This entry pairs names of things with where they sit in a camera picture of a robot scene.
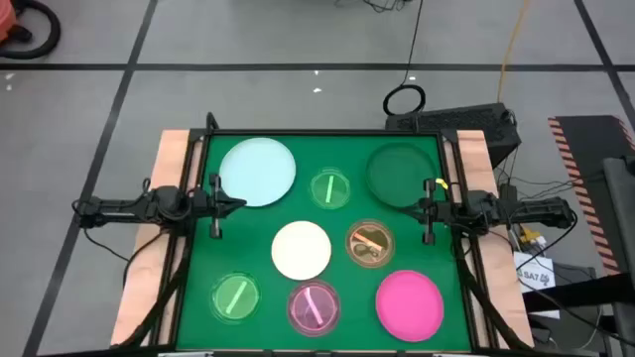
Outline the black computer case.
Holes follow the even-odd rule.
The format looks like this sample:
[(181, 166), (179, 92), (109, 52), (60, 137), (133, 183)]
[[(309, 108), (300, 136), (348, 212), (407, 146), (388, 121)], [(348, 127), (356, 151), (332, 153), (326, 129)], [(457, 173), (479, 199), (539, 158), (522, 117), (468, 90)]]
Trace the black computer case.
[(480, 130), (484, 134), (493, 168), (521, 144), (515, 116), (502, 103), (388, 116), (385, 128), (410, 132)]

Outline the brown-stick clear dish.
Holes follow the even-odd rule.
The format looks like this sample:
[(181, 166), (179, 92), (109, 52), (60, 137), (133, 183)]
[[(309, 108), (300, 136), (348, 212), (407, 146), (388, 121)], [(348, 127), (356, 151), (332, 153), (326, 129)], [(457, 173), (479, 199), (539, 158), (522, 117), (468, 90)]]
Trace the brown-stick clear dish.
[(395, 253), (392, 232), (376, 220), (362, 220), (353, 224), (346, 233), (344, 246), (348, 256), (366, 269), (387, 265)]

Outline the white paper label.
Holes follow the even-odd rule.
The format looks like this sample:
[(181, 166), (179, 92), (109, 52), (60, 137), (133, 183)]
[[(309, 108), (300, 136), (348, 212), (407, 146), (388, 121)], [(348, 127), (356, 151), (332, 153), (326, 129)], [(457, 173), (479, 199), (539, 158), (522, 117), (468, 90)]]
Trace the white paper label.
[(532, 258), (531, 254), (515, 252), (514, 262), (523, 293), (553, 288), (556, 285), (553, 261), (549, 258)]

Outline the opaque pink plastic plate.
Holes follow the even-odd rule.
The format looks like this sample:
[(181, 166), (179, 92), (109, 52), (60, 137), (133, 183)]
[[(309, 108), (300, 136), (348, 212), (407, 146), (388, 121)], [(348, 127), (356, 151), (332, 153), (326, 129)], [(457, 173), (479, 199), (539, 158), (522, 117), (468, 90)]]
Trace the opaque pink plastic plate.
[(381, 325), (394, 337), (416, 343), (430, 339), (444, 320), (438, 287), (412, 270), (389, 274), (380, 284), (375, 309)]

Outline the black hazard-striped board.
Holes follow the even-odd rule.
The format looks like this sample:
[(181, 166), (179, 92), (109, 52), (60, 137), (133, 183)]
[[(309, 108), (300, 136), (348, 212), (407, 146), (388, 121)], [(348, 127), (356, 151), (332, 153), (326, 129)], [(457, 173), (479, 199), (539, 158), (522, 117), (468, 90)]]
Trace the black hazard-striped board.
[(627, 273), (628, 254), (606, 185), (603, 161), (635, 156), (635, 141), (623, 121), (610, 115), (552, 117), (548, 125), (605, 273)]

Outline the black side stand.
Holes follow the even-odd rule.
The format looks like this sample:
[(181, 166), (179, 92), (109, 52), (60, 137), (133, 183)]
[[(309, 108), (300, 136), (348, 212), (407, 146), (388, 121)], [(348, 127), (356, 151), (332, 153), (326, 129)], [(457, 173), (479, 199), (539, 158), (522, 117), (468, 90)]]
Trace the black side stand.
[(553, 286), (542, 280), (542, 273), (533, 273), (531, 270), (521, 269), (517, 273), (520, 283), (526, 288), (523, 292), (523, 300), (528, 313), (544, 312), (548, 310), (562, 310), (573, 312), (574, 308), (581, 306), (595, 306), (598, 313), (594, 321), (590, 323), (592, 328), (588, 341), (574, 350), (590, 352), (588, 346), (597, 334), (603, 334), (605, 351), (599, 353), (600, 357), (610, 357), (611, 347), (609, 339), (613, 333), (601, 326), (602, 306), (605, 304), (623, 301), (623, 286), (626, 286), (626, 299), (629, 299), (630, 278), (628, 274), (617, 274), (595, 279), (591, 277), (586, 281), (569, 281), (565, 285)]

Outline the yellow plug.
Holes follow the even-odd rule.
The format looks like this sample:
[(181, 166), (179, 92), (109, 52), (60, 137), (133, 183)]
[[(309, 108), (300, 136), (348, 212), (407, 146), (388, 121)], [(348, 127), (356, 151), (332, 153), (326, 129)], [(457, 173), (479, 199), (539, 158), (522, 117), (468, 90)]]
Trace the yellow plug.
[(544, 248), (547, 245), (545, 237), (539, 231), (525, 225), (520, 226), (520, 241), (523, 246)]

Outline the clear pink plastic plate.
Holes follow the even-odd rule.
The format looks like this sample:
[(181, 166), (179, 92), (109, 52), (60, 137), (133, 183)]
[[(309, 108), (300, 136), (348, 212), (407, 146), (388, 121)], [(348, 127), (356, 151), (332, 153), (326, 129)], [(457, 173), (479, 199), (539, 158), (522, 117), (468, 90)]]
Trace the clear pink plastic plate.
[(331, 285), (323, 281), (299, 284), (288, 298), (288, 320), (298, 333), (307, 337), (331, 333), (340, 315), (339, 296)]

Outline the orange vacuum cleaner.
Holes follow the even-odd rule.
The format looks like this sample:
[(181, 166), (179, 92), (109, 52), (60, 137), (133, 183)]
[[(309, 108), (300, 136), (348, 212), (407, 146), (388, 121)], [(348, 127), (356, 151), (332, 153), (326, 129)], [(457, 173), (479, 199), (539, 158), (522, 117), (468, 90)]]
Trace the orange vacuum cleaner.
[(16, 12), (11, 0), (0, 0), (0, 43), (9, 38), (9, 32), (16, 23)]

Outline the large dark green plate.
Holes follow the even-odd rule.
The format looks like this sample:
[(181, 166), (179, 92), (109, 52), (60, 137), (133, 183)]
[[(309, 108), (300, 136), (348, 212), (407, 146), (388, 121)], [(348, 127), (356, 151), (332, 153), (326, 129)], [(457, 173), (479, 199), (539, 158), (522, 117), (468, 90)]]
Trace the large dark green plate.
[(439, 175), (438, 165), (413, 144), (381, 146), (366, 164), (366, 183), (381, 202), (396, 208), (415, 204), (424, 196), (424, 181)]

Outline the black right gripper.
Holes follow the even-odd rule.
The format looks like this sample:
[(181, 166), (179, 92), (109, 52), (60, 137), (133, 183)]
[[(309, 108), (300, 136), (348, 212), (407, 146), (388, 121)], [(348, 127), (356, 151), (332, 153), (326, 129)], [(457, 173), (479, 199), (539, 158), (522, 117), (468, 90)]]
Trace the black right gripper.
[[(436, 201), (435, 192), (438, 188), (444, 190), (435, 183), (435, 178), (428, 178), (424, 181), (425, 196), (419, 198), (415, 203), (403, 206), (401, 213), (406, 214), (418, 222), (424, 222), (426, 228), (424, 233), (425, 244), (435, 244), (436, 234), (434, 233), (434, 224), (443, 223), (452, 225), (458, 217), (459, 205), (451, 201)], [(424, 212), (419, 210), (424, 205)]]

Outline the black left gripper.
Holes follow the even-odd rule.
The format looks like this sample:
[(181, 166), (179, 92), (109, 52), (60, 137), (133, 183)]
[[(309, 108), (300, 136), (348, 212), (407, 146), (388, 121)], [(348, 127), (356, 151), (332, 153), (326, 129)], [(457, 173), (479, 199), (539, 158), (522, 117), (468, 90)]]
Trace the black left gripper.
[(209, 236), (211, 238), (221, 237), (220, 217), (226, 218), (235, 210), (246, 205), (247, 201), (242, 198), (235, 198), (221, 191), (221, 179), (218, 174), (209, 176), (211, 193), (198, 187), (192, 192), (192, 214), (195, 218), (210, 217)]

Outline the large light blue plate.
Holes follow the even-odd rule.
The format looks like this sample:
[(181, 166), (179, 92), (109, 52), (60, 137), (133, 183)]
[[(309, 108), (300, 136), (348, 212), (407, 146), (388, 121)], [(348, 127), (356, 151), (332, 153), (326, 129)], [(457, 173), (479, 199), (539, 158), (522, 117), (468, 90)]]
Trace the large light blue plate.
[(223, 157), (219, 175), (224, 191), (261, 207), (281, 199), (293, 186), (296, 161), (281, 142), (264, 137), (247, 139), (233, 146)]

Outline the clear green plastic plate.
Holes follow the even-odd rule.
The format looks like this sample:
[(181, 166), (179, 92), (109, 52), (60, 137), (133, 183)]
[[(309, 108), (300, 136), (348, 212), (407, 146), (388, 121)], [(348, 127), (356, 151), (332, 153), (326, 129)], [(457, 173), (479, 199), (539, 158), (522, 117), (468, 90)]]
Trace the clear green plastic plate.
[(257, 311), (262, 294), (254, 277), (243, 272), (222, 276), (210, 291), (211, 312), (225, 323), (242, 323)]
[(350, 199), (350, 181), (338, 168), (323, 168), (312, 178), (310, 193), (320, 208), (339, 209)]

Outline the black power adapter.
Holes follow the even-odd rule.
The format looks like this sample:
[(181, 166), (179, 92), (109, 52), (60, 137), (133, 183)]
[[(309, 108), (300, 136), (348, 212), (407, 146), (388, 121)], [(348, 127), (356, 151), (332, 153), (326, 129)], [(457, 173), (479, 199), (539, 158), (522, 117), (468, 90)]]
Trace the black power adapter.
[(505, 206), (513, 206), (518, 203), (517, 187), (510, 183), (501, 183), (498, 187), (499, 202)]

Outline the cream plastic plate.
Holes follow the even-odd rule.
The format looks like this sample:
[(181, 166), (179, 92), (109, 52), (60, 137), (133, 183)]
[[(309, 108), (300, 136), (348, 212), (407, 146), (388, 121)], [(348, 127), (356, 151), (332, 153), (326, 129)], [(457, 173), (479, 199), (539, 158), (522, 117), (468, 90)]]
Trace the cream plastic plate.
[(328, 266), (331, 242), (317, 224), (294, 221), (275, 234), (271, 257), (283, 276), (294, 281), (307, 281), (316, 278)]

